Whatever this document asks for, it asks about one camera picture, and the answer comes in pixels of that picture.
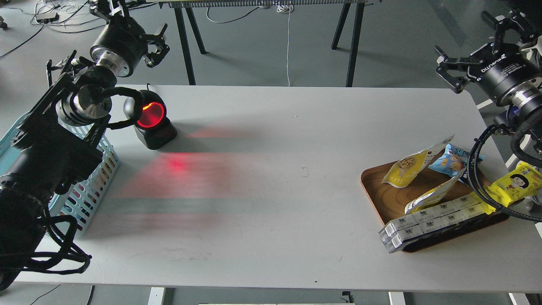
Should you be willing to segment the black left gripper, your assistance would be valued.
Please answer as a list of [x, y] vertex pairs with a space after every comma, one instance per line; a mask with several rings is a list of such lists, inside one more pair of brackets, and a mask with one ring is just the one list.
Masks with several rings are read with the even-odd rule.
[[[111, 19], [112, 16], [130, 17], [125, 0], [89, 0], [88, 4], [92, 15], [110, 21], [91, 47], [91, 58], [96, 63], [103, 57], [112, 59], [116, 62], [114, 71], [117, 77], [133, 75], [143, 56], [147, 67], [154, 68], [170, 51], [164, 36], [167, 23], [151, 35], [145, 33], [134, 19]], [[155, 51], [147, 52], [147, 45], [155, 46]]]

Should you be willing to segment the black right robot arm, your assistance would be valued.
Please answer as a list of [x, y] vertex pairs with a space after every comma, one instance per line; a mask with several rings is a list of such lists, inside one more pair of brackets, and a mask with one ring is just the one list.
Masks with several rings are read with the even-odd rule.
[[511, 210], [504, 206], [502, 200], [493, 199], [478, 177], [480, 151], [489, 137], [498, 131], [511, 136], [511, 150], [520, 161], [541, 167], [540, 158], [527, 154], [520, 145], [526, 136], [530, 136], [536, 141], [535, 151], [541, 153], [541, 70], [521, 54], [521, 50], [536, 45], [538, 33], [517, 8], [507, 16], [494, 17], [483, 11], [481, 17], [494, 29], [494, 40], [470, 56], [460, 58], [451, 58], [439, 46], [435, 46], [440, 56], [436, 73], [457, 94], [472, 82], [495, 105], [507, 106], [510, 111], [517, 107], [518, 113], [514, 119], [510, 119], [507, 113], [505, 119], [497, 119], [475, 139], [467, 162], [467, 177], [474, 193], [498, 212], [541, 222], [538, 217]]

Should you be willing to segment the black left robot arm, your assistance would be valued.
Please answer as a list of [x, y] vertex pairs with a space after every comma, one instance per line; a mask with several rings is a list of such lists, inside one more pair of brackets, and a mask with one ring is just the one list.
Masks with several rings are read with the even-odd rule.
[[69, 275], [84, 272], [91, 257], [75, 243], [76, 218], [52, 216], [49, 203], [87, 180], [102, 163], [98, 147], [106, 129], [134, 126], [157, 150], [177, 135], [163, 99], [148, 89], [117, 86], [141, 60], [155, 67], [168, 54], [162, 25], [153, 35], [130, 16], [124, 0], [93, 0], [91, 13], [106, 25], [90, 48], [58, 67], [56, 81], [16, 126], [11, 147], [20, 155], [1, 176], [1, 290], [20, 272]]

